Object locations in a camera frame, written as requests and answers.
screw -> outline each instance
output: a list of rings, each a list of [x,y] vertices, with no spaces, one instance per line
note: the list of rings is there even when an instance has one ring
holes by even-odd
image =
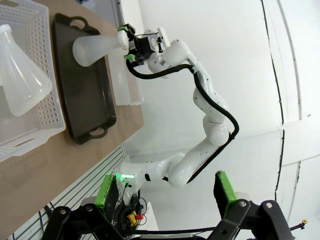
[[[241,207],[244,207],[244,206],[247,205],[247,203],[246,203],[245,201],[241,201],[241,202],[239,202],[239,205],[240,205]]]
[[[86,207],[85,207],[85,210],[86,210],[87,212],[91,212],[91,211],[93,210],[93,208],[92,208],[92,206],[86,206]]]

table surface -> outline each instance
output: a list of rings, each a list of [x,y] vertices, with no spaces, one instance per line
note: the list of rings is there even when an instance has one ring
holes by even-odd
[[[101,34],[110,35],[117,32],[115,26],[76,3],[75,0],[35,0],[35,2],[48,7],[50,27],[55,14],[61,13],[69,17],[84,17],[89,25],[98,29]],[[106,65],[110,76],[107,58]],[[117,117],[115,125],[101,139],[76,145],[68,130],[65,130],[52,136],[36,149],[19,157],[10,157],[0,163],[0,239],[11,235],[144,124],[139,105],[115,105],[115,112]]]

white plastic flask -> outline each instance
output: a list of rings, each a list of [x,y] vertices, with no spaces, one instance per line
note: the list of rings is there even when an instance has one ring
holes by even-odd
[[[0,25],[0,86],[11,113],[22,116],[53,89],[49,77],[16,44],[9,25]]]
[[[88,67],[117,48],[127,48],[129,39],[124,30],[115,35],[81,36],[77,38],[72,47],[73,56],[77,63]]]

wire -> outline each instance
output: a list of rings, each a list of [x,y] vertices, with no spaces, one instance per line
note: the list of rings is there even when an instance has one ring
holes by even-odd
[[[155,33],[145,33],[145,34],[139,34],[139,35],[135,35],[136,37],[138,36],[146,36],[146,35],[155,35],[158,34],[159,32],[155,32]]]
[[[264,5],[264,1],[263,0],[261,0],[261,6],[262,6],[263,17],[264,17],[264,25],[265,25],[266,35],[268,37],[268,43],[269,43],[269,48],[270,48],[270,37],[269,37],[267,16],[266,16],[265,5]],[[274,58],[272,56],[271,51],[270,51],[270,56],[271,56],[273,74],[274,74],[274,77],[275,77],[276,88],[277,88],[278,97],[279,97],[279,104],[280,104],[280,111],[281,111],[281,123],[282,123],[282,127],[283,127],[284,123],[285,123],[284,110],[283,110],[282,101],[281,101],[280,87],[279,87],[277,72],[276,72],[276,68],[275,68],[275,64],[274,64]],[[279,159],[279,170],[278,170],[278,177],[277,177],[275,190],[274,190],[274,200],[275,201],[277,201],[277,190],[278,190],[278,186],[279,186],[279,181],[280,181],[280,176],[281,176],[281,169],[282,169],[282,159],[283,159],[283,155],[284,155],[284,146],[285,146],[285,130],[284,129],[282,129],[281,141],[282,141],[282,143],[281,143],[281,154],[280,154],[280,159]]]
[[[205,231],[201,231],[201,232],[195,233],[193,235],[198,235],[198,234],[203,234],[203,233],[205,233]]]
[[[116,206],[115,211],[114,211],[114,215],[113,215],[113,219],[115,222],[114,226],[118,231],[120,231],[120,230],[133,230],[133,229],[135,229],[135,227],[137,225],[142,226],[142,225],[146,224],[147,217],[145,216],[145,213],[148,210],[147,201],[143,197],[140,197],[138,195],[133,194],[128,205],[126,205],[124,202],[124,199],[123,199],[124,194],[122,194],[121,199],[118,200],[119,204]],[[138,224],[135,224],[134,226],[131,226],[132,222],[128,219],[128,215],[134,214],[134,212],[137,210],[137,205],[140,204],[140,200],[143,200],[145,203],[145,211],[143,213],[143,216],[145,217],[145,222],[143,224],[138,223]],[[122,236],[124,239],[129,239],[132,236],[132,234],[131,233],[122,234]]]
[[[53,208],[53,210],[55,209],[55,206],[52,204],[52,202],[49,202],[49,204],[51,205],[51,207]]]
[[[42,222],[42,216],[41,216],[41,212],[39,211],[39,219],[40,219],[40,225],[41,225],[41,230],[42,230],[42,235],[44,234],[45,230],[44,230],[44,223]]]
[[[205,227],[205,228],[195,228],[195,229],[185,229],[185,230],[164,230],[164,231],[148,231],[148,230],[119,230],[121,234],[140,234],[140,235],[148,235],[148,234],[190,234],[190,233],[200,233],[200,232],[208,232],[215,230],[215,226]]]
[[[143,226],[143,225],[145,225],[147,223],[147,216],[143,214],[143,217],[145,218],[145,222],[144,222],[144,224],[139,224],[138,223],[139,226]]]
[[[216,156],[218,156],[223,149],[225,149],[225,147],[233,140],[235,139],[236,135],[239,132],[239,124],[237,122],[237,120],[231,115],[231,113],[229,113],[227,110],[225,110],[223,107],[219,106],[216,102],[214,102],[209,95],[206,93],[205,89],[202,87],[200,80],[199,80],[199,76],[197,73],[194,73],[193,71],[193,67],[189,64],[181,64],[178,66],[173,66],[171,68],[168,68],[166,70],[157,72],[157,73],[153,73],[153,74],[142,74],[140,72],[137,72],[133,66],[131,65],[130,61],[127,59],[126,60],[126,66],[128,68],[128,70],[137,78],[140,79],[155,79],[155,78],[159,78],[159,77],[163,77],[165,75],[168,74],[172,74],[172,73],[176,73],[181,71],[182,69],[189,69],[189,71],[193,74],[194,77],[194,83],[196,88],[198,89],[198,91],[200,92],[200,94],[202,95],[202,97],[209,103],[209,105],[211,105],[214,109],[216,109],[218,112],[220,112],[221,114],[223,114],[224,116],[226,116],[233,124],[234,126],[234,131],[232,133],[229,134],[229,138],[228,141],[220,146],[217,151],[215,151],[210,157],[208,157],[208,159],[204,162],[204,164],[199,167],[199,169],[191,176],[191,178],[189,179],[189,181],[187,183],[190,183],[191,181],[193,181],[200,173],[201,171],[213,160],[215,159]]]
[[[125,184],[124,186],[124,190],[123,190],[123,193],[122,193],[122,196],[121,196],[121,201],[124,203],[124,195],[125,195],[125,191],[126,191],[126,188],[128,187],[128,182]]]
[[[45,206],[43,207],[43,209],[44,209],[46,215],[48,216],[48,218],[50,219],[51,216],[52,216],[53,210],[51,210],[51,208],[48,207],[48,205],[45,205]]]

white plastic basket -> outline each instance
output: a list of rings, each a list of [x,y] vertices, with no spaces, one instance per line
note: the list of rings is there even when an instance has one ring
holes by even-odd
[[[112,88],[116,105],[140,105],[144,101],[140,79],[129,72],[121,48],[108,54]]]
[[[16,43],[49,76],[53,90],[26,114],[16,117],[0,87],[0,162],[29,152],[66,128],[53,66],[48,8],[30,0],[0,1],[3,24],[11,26]]]

